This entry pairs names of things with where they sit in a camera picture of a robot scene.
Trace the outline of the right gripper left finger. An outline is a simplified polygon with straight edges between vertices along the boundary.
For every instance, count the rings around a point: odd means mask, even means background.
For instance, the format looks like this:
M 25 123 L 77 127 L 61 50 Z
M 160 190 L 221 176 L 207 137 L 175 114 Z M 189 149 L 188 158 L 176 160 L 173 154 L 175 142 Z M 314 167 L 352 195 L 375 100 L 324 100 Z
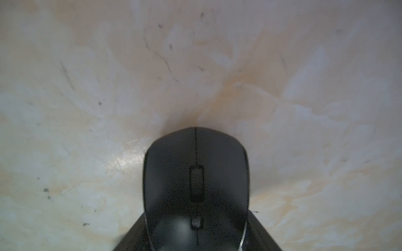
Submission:
M 147 251 L 148 234 L 144 213 L 121 239 L 113 251 Z

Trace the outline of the black mouse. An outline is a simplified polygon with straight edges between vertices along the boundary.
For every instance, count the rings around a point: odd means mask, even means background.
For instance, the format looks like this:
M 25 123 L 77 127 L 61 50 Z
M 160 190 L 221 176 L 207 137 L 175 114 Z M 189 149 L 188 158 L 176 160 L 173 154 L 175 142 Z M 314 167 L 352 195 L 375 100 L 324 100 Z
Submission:
M 146 152 L 143 204 L 154 251 L 239 250 L 249 197 L 247 153 L 228 134 L 186 128 Z

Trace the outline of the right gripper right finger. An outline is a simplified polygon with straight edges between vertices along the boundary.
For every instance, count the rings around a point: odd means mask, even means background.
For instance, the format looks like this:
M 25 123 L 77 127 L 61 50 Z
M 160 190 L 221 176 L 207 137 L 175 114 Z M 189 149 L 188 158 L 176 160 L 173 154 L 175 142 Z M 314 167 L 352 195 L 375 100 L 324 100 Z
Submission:
M 282 251 L 251 211 L 248 212 L 245 251 Z

